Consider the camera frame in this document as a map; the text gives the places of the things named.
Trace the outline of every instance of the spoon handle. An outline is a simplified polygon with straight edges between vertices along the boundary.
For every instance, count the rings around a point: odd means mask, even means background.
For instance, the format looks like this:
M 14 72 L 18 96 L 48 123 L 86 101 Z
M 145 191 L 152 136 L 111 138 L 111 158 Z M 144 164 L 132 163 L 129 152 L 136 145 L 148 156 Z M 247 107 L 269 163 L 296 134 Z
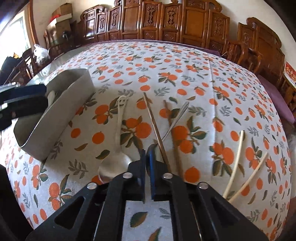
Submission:
M 127 96 L 120 96 L 117 100 L 117 109 L 118 109 L 118 119 L 117 119 L 117 126 L 116 126 L 116 134 L 115 134 L 115 151 L 120 151 L 120 134 L 121 134 L 121 123 L 123 119 L 123 111 L 126 106 Z
M 170 131 L 174 128 L 174 126 L 177 124 L 178 120 L 180 120 L 180 118 L 182 117 L 182 115 L 185 113 L 185 111 L 187 110 L 189 106 L 189 101 L 186 101 L 185 104 L 182 106 L 182 108 L 180 109 L 178 115 L 176 116 L 176 118 L 174 119 L 172 125 L 170 126 L 170 128 L 168 129 L 167 133 L 164 135 L 164 137 L 161 139 L 161 141 L 165 141 L 165 139 L 167 138 L 167 136 L 169 135 Z

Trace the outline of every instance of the chopstick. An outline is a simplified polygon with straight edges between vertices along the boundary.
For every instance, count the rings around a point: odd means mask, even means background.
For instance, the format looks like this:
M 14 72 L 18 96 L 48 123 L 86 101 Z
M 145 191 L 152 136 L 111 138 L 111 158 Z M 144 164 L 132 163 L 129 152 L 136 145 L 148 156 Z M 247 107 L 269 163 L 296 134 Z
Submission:
M 172 125 L 172 119 L 171 119 L 171 117 L 169 115 L 170 110 L 168 108 L 168 104 L 167 104 L 167 102 L 165 100 L 163 101 L 163 103 L 165 105 L 165 110 L 166 110 L 167 115 L 168 115 L 168 123 L 171 126 Z M 182 163 L 181 163 L 179 152 L 178 152 L 178 146 L 176 144 L 176 141 L 173 138 L 173 135 L 172 135 L 172 140 L 173 140 L 174 158 L 175 158 L 175 161 L 176 161 L 176 164 L 177 164 L 178 175 L 182 178 L 182 180 L 184 180 L 183 167 L 182 167 Z
M 230 179 L 229 179 L 229 182 L 228 182 L 228 185 L 223 193 L 223 197 L 224 198 L 227 198 L 227 195 L 229 193 L 229 190 L 231 188 L 231 185 L 233 183 L 233 180 L 234 180 L 234 177 L 235 177 L 235 174 L 237 172 L 237 167 L 239 165 L 239 158 L 240 158 L 240 154 L 242 152 L 242 141 L 244 139 L 244 131 L 241 131 L 240 132 L 240 137 L 239 137 L 239 148 L 237 149 L 237 156 L 236 156 L 236 159 L 234 161 L 234 168 L 233 168 L 233 171 L 231 173 L 231 176 L 230 176 Z
M 156 122 L 155 122 L 151 107 L 150 107 L 150 103 L 147 100 L 148 97 L 147 97 L 145 92 L 143 93 L 143 96 L 144 96 L 145 104 L 147 106 L 147 110 L 148 110 L 148 113 L 149 113 L 150 120 L 152 122 L 152 127 L 153 127 L 154 133 L 156 135 L 156 140 L 157 140 L 157 143 L 158 143 L 158 146 L 159 146 L 161 157 L 163 158 L 163 162 L 167 165 L 168 171 L 171 172 L 170 164 L 168 162 L 168 157 L 166 155 L 165 148 L 163 146 L 163 142 L 161 141 L 161 137 L 160 137 L 160 134 L 159 134 L 159 131 L 158 131 L 158 128 L 157 128 L 157 125 L 156 125 Z
M 258 166 L 256 167 L 256 169 L 253 171 L 252 175 L 249 177 L 249 179 L 244 183 L 244 185 L 242 185 L 242 187 L 239 189 L 239 191 L 237 193 L 235 193 L 233 195 L 233 197 L 229 200 L 229 203 L 232 203 L 237 196 L 248 186 L 248 184 L 250 183 L 250 181 L 253 179 L 253 177 L 255 176 L 255 174 L 258 172 L 259 168 L 261 167 L 261 165 L 263 164 L 265 158 L 267 157 L 268 153 L 266 152 L 264 154 L 264 156 L 262 157 L 260 163 L 258 164 Z

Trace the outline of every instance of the purple cushion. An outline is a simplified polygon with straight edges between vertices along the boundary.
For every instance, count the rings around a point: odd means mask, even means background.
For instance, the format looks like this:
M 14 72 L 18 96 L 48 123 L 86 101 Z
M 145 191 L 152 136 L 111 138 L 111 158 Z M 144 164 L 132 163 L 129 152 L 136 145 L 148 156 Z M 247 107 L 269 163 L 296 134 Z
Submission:
M 269 81 L 267 81 L 265 78 L 263 78 L 261 75 L 258 76 L 258 79 L 260 80 L 261 84 L 270 96 L 270 99 L 272 100 L 279 116 L 285 118 L 290 123 L 294 123 L 295 118 L 291 110 L 287 106 L 285 100 L 281 96 L 280 92 L 276 89 L 276 87 L 272 85 Z
M 201 50 L 201 51 L 204 51 L 206 53 L 214 54 L 214 55 L 216 55 L 218 57 L 221 57 L 221 54 L 218 51 L 216 51 L 216 50 L 203 49 L 203 48 L 199 48 L 199 47 L 196 47 L 196 48 L 199 49 L 199 50 Z

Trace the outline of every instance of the floral tablecloth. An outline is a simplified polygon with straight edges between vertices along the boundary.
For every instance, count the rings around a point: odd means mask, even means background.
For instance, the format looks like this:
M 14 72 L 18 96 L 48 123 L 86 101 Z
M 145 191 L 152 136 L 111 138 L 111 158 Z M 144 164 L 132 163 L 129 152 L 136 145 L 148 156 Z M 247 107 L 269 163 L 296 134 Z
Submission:
M 138 160 L 138 148 L 153 143 L 155 135 L 142 98 L 146 92 L 162 136 L 169 127 L 168 115 L 175 118 L 184 102 L 190 101 L 172 133 L 189 183 L 205 181 L 224 192 L 241 130 L 246 135 L 228 198 L 269 153 L 266 164 L 233 204 L 270 240 L 281 233 L 291 190 L 289 149 L 275 107 L 253 73 L 191 46 L 118 41 L 76 55 L 47 81 L 78 67 L 89 68 L 97 91 L 77 110 L 47 160 L 40 162 L 22 151 L 13 126 L 2 134 L 1 156 L 20 208 L 34 228 L 88 182 L 99 183 L 97 169 L 113 151 L 119 96 L 129 97 L 121 134 L 123 152 Z M 164 147 L 176 173 L 171 138 Z M 172 240 L 168 203 L 128 202 L 123 240 L 157 237 Z

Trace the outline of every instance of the screw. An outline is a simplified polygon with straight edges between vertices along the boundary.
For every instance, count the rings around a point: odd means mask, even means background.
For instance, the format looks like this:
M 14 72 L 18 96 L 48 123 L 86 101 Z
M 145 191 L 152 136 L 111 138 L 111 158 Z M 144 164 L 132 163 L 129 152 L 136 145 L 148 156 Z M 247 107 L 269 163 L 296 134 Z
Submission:
M 165 173 L 165 174 L 163 175 L 163 178 L 165 178 L 165 179 L 172 179 L 172 178 L 173 178 L 173 174 L 167 172 L 167 173 Z
M 89 184 L 87 184 L 86 187 L 90 190 L 93 190 L 93 189 L 96 189 L 97 184 L 96 183 L 89 183 Z
M 198 184 L 198 187 L 200 189 L 204 189 L 205 190 L 205 189 L 207 189 L 209 187 L 209 185 L 207 183 L 205 183 L 205 182 L 202 182 L 202 183 Z
M 130 179 L 133 177 L 133 174 L 130 172 L 125 172 L 122 174 L 123 178 Z

